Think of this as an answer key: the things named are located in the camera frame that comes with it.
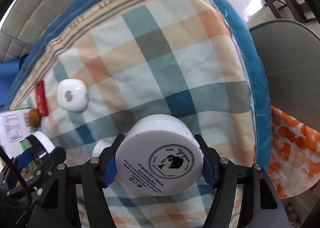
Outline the white rounded square case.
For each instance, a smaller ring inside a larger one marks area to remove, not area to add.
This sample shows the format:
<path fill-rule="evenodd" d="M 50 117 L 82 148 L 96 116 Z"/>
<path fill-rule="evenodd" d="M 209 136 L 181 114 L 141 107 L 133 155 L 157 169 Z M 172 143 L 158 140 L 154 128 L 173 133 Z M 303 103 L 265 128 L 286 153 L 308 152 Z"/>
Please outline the white rounded square case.
<path fill-rule="evenodd" d="M 65 79 L 58 84 L 57 103 L 70 112 L 81 112 L 88 104 L 87 85 L 78 79 Z"/>

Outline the white cream jar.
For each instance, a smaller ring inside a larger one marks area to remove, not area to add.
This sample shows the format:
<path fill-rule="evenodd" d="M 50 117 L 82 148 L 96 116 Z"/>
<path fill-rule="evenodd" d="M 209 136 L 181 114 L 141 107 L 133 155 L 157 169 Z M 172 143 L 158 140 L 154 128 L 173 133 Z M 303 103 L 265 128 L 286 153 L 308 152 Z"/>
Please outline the white cream jar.
<path fill-rule="evenodd" d="M 115 156 L 117 174 L 137 191 L 155 196 L 180 193 L 202 173 L 203 153 L 190 129 L 165 114 L 142 118 Z"/>

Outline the black round compact case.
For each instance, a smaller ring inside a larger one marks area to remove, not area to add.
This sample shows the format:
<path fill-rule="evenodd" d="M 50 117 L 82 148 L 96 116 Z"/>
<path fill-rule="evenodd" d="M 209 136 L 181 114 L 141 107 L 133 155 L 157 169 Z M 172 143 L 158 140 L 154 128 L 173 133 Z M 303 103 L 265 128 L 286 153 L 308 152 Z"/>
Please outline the black round compact case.
<path fill-rule="evenodd" d="M 52 141 L 41 131 L 36 131 L 24 139 L 35 159 L 44 160 L 55 148 Z"/>

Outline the cardboard box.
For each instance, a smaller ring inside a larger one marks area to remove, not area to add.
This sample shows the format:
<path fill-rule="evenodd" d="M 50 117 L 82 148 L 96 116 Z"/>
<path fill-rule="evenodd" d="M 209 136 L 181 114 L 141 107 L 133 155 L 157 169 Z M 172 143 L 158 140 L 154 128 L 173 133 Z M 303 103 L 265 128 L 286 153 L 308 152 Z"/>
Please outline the cardboard box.
<path fill-rule="evenodd" d="M 27 107 L 1 112 L 1 147 L 10 159 L 31 147 L 30 142 L 24 141 L 35 130 L 29 122 L 30 110 Z"/>

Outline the brown walnut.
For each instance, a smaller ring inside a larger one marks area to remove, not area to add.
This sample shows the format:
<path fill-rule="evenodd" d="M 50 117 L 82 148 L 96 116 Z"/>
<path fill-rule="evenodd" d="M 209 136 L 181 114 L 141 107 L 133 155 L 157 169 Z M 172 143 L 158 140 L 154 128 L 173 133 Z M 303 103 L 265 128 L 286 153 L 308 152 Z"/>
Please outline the brown walnut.
<path fill-rule="evenodd" d="M 29 123 L 33 128 L 38 128 L 41 124 L 41 117 L 37 109 L 33 108 L 29 111 Z"/>

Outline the orange white cloth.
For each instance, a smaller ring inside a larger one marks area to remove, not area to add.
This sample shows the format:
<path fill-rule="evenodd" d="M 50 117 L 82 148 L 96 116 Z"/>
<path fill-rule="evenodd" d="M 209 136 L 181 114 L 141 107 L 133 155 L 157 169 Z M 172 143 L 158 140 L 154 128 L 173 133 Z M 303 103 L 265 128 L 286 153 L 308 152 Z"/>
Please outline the orange white cloth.
<path fill-rule="evenodd" d="M 268 175 L 281 199 L 319 184 L 319 132 L 272 106 Z"/>

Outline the blue mat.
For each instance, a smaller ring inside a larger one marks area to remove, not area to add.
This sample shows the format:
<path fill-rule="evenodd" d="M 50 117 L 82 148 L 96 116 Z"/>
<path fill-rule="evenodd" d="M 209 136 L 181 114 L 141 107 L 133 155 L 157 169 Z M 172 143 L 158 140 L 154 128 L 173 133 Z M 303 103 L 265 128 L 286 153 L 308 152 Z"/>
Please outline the blue mat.
<path fill-rule="evenodd" d="M 0 67 L 0 106 L 1 110 L 7 101 L 9 96 L 9 91 L 11 86 L 16 78 L 18 72 L 20 71 L 25 59 L 27 58 L 28 54 L 22 56 L 21 58 L 16 58 L 7 62 L 1 63 Z"/>

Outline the beige tufted sofa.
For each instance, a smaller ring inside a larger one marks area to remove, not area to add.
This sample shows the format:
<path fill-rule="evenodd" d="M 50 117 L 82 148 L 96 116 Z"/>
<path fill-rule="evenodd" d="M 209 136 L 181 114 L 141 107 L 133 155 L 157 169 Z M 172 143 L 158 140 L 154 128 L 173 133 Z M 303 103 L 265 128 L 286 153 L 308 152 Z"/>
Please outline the beige tufted sofa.
<path fill-rule="evenodd" d="M 14 0 L 1 19 L 1 62 L 30 52 L 48 26 L 75 0 Z"/>

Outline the plaid blue-bordered blanket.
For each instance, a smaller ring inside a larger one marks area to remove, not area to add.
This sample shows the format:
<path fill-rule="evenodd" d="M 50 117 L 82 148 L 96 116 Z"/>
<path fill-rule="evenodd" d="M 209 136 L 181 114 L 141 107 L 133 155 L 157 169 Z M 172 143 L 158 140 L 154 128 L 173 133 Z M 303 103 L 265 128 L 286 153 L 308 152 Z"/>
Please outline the plaid blue-bordered blanket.
<path fill-rule="evenodd" d="M 57 103 L 65 79 L 87 85 L 83 111 Z M 227 0 L 76 0 L 34 43 L 5 108 L 34 107 L 40 80 L 49 111 L 40 130 L 68 166 L 153 114 L 180 119 L 235 164 L 270 162 L 265 71 Z"/>

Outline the grey chair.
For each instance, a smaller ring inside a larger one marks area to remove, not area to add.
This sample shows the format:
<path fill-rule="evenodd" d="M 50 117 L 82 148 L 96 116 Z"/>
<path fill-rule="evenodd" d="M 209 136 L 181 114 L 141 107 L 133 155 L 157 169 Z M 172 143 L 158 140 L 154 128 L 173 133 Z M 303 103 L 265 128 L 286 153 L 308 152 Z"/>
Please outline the grey chair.
<path fill-rule="evenodd" d="M 319 130 L 319 37 L 288 19 L 250 28 L 263 63 L 271 104 Z"/>

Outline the dark wooden chair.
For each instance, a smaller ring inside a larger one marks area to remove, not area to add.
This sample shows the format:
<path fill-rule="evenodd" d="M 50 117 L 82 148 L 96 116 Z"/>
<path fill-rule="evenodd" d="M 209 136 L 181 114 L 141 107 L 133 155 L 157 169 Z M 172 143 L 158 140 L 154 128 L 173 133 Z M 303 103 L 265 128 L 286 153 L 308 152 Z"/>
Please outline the dark wooden chair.
<path fill-rule="evenodd" d="M 318 21 L 315 17 L 306 17 L 305 14 L 311 12 L 306 2 L 298 3 L 297 0 L 265 0 L 265 2 L 264 6 L 270 8 L 276 19 L 281 19 L 280 10 L 288 8 L 297 22 L 306 24 Z"/>

